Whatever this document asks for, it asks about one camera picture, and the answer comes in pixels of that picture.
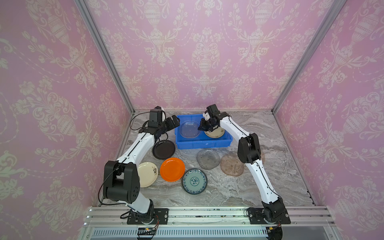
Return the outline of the cream plate with calligraphy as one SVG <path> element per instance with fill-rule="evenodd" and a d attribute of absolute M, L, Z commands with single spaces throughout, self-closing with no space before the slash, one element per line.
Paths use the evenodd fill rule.
<path fill-rule="evenodd" d="M 205 134 L 212 139 L 221 138 L 225 134 L 225 130 L 221 127 L 214 129 L 212 132 L 206 131 Z"/>

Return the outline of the clear glass plate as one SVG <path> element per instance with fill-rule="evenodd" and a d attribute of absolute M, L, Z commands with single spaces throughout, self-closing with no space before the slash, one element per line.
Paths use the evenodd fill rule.
<path fill-rule="evenodd" d="M 180 126 L 180 135 L 186 139 L 196 138 L 200 134 L 198 127 L 199 124 L 195 121 L 185 121 Z"/>

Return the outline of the dark glossy round plate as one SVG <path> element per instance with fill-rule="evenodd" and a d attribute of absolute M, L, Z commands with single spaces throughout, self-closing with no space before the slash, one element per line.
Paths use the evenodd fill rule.
<path fill-rule="evenodd" d="M 153 146 L 153 156 L 158 160 L 171 158 L 176 151 L 176 146 L 170 140 L 161 140 Z"/>

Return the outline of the pink glass plate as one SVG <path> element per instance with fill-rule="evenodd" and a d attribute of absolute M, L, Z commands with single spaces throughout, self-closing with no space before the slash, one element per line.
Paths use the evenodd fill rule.
<path fill-rule="evenodd" d="M 263 165 L 265 164 L 265 160 L 266 160 L 265 154 L 263 151 L 261 151 L 261 161 L 262 161 Z"/>

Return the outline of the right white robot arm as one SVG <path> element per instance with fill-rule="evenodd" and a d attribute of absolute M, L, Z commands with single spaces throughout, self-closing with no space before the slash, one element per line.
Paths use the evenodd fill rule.
<path fill-rule="evenodd" d="M 249 169 L 257 184 L 266 221 L 290 224 L 291 220 L 283 198 L 277 194 L 265 171 L 258 135 L 244 130 L 228 113 L 220 112 L 217 106 L 213 104 L 208 106 L 203 113 L 198 130 L 213 132 L 219 127 L 238 142 L 238 158 Z"/>

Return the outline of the grey glass plate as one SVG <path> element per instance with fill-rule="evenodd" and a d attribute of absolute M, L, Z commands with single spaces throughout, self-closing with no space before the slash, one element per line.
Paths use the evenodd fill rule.
<path fill-rule="evenodd" d="M 220 165 L 221 158 L 216 150 L 202 149 L 197 153 L 197 162 L 204 170 L 212 170 Z"/>

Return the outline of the orange round plate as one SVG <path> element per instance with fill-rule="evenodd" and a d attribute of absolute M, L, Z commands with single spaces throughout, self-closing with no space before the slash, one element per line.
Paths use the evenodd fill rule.
<path fill-rule="evenodd" d="M 185 173 L 185 164 L 179 158 L 169 158 L 161 164 L 160 174 L 166 182 L 176 182 Z"/>

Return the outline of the cream plate black brushstroke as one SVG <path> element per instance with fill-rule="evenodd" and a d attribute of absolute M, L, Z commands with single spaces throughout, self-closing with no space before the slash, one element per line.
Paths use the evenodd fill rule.
<path fill-rule="evenodd" d="M 151 162 L 141 163 L 138 167 L 140 177 L 140 187 L 147 188 L 151 186 L 158 177 L 158 167 Z"/>

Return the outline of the brown glass plate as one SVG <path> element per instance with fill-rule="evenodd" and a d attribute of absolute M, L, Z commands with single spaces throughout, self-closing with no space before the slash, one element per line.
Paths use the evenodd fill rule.
<path fill-rule="evenodd" d="M 221 170 L 229 176 L 238 177 L 244 172 L 245 164 L 240 161 L 237 153 L 229 152 L 221 158 Z"/>

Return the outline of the teal patterned round plate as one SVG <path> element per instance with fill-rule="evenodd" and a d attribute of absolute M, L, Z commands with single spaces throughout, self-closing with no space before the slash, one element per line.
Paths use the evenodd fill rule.
<path fill-rule="evenodd" d="M 206 174 L 197 168 L 186 171 L 182 177 L 182 188 L 191 195 L 201 194 L 208 185 Z"/>

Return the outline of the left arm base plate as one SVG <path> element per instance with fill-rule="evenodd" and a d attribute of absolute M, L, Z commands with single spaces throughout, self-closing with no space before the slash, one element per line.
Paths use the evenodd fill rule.
<path fill-rule="evenodd" d="M 148 213 L 141 214 L 133 210 L 129 211 L 127 217 L 128 225 L 167 225 L 169 209 L 159 208 L 150 209 Z"/>

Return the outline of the aluminium front rail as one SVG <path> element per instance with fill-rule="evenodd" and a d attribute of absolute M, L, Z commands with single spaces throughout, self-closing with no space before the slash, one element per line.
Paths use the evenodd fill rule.
<path fill-rule="evenodd" d="M 89 209 L 80 240 L 340 240 L 326 207 L 287 207 L 289 225 L 251 225 L 249 207 L 165 207 L 167 225 L 128 225 L 127 207 Z"/>

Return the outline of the left aluminium corner post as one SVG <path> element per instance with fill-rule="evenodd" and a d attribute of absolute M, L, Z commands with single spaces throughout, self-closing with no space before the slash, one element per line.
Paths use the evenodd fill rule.
<path fill-rule="evenodd" d="M 96 24 L 94 18 L 92 17 L 92 14 L 91 14 L 88 6 L 87 6 L 86 1 L 74 0 L 74 2 L 77 5 L 78 10 L 79 10 L 83 20 L 85 21 L 85 24 L 86 24 L 86 26 L 87 26 L 90 34 L 91 34 L 91 37 L 94 40 L 95 45 L 96 45 L 97 49 L 99 50 L 100 55 L 101 55 L 104 63 L 106 64 L 106 68 L 110 72 L 112 80 L 114 81 L 114 83 L 118 89 L 118 92 L 120 93 L 120 95 L 122 97 L 122 100 L 123 100 L 125 106 L 127 107 L 130 114 L 133 115 L 135 113 L 134 106 L 129 99 L 128 92 L 126 91 L 126 89 L 124 87 L 124 84 L 123 84 L 123 82 L 119 76 L 119 73 L 118 73 L 118 71 L 117 71 L 117 69 L 113 63 L 112 57 L 111 57 L 111 55 L 107 49 L 106 44 L 104 43 L 101 31 L 97 27 L 97 24 Z"/>

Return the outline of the aluminium corner post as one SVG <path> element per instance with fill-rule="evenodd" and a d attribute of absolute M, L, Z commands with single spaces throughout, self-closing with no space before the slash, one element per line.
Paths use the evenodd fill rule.
<path fill-rule="evenodd" d="M 328 30 L 331 28 L 331 25 L 339 15 L 340 11 L 344 7 L 347 0 L 336 0 L 333 1 L 331 4 L 327 14 L 325 15 L 325 18 L 321 22 L 319 28 L 315 32 L 312 40 L 310 41 L 307 49 L 305 50 L 304 54 L 302 55 L 301 59 L 299 60 L 298 65 L 296 66 L 295 70 L 293 71 L 291 77 L 287 81 L 287 84 L 285 85 L 283 91 L 281 92 L 280 96 L 278 97 L 274 107 L 272 108 L 271 112 L 274 116 L 277 115 L 277 112 L 283 105 L 285 99 L 289 95 L 290 91 L 292 90 L 296 80 L 299 78 L 300 74 L 304 71 L 306 65 L 312 58 L 313 54 L 321 44 L 323 38 L 325 37 Z"/>
<path fill-rule="evenodd" d="M 83 20 L 85 21 L 85 24 L 86 24 L 86 26 L 87 26 L 90 34 L 91 34 L 91 37 L 94 40 L 95 45 L 96 45 L 97 49 L 99 50 L 100 55 L 101 55 L 104 63 L 106 64 L 106 68 L 110 72 L 112 80 L 114 81 L 114 83 L 118 89 L 118 92 L 120 93 L 120 95 L 122 97 L 122 100 L 123 100 L 125 106 L 127 107 L 130 114 L 133 115 L 135 113 L 134 106 L 129 99 L 128 92 L 126 91 L 126 89 L 124 87 L 124 84 L 123 84 L 123 82 L 119 76 L 119 73 L 118 73 L 118 71 L 117 71 L 117 69 L 113 63 L 112 57 L 111 57 L 111 55 L 107 49 L 106 44 L 104 43 L 101 31 L 97 27 L 97 24 L 96 24 L 94 18 L 92 17 L 92 14 L 91 14 L 88 6 L 87 6 L 86 1 L 74 0 L 74 2 L 77 5 L 78 10 L 79 10 Z"/>

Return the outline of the right aluminium corner post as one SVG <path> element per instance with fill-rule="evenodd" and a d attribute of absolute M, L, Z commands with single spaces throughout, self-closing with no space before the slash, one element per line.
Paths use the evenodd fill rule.
<path fill-rule="evenodd" d="M 299 78 L 300 74 L 304 71 L 306 65 L 312 58 L 313 54 L 321 44 L 323 38 L 325 37 L 328 30 L 331 28 L 331 25 L 339 15 L 340 11 L 344 7 L 347 0 L 336 0 L 333 1 L 331 4 L 327 14 L 325 15 L 325 18 L 321 22 L 319 28 L 315 32 L 312 40 L 310 41 L 307 49 L 305 50 L 304 54 L 302 55 L 301 59 L 299 60 L 298 65 L 296 66 L 295 70 L 293 71 L 291 77 L 287 81 L 287 84 L 285 85 L 283 91 L 281 92 L 280 96 L 278 97 L 274 107 L 272 108 L 271 112 L 274 116 L 277 115 L 277 112 L 283 105 L 285 99 L 289 95 L 290 91 L 292 90 L 296 80 Z"/>

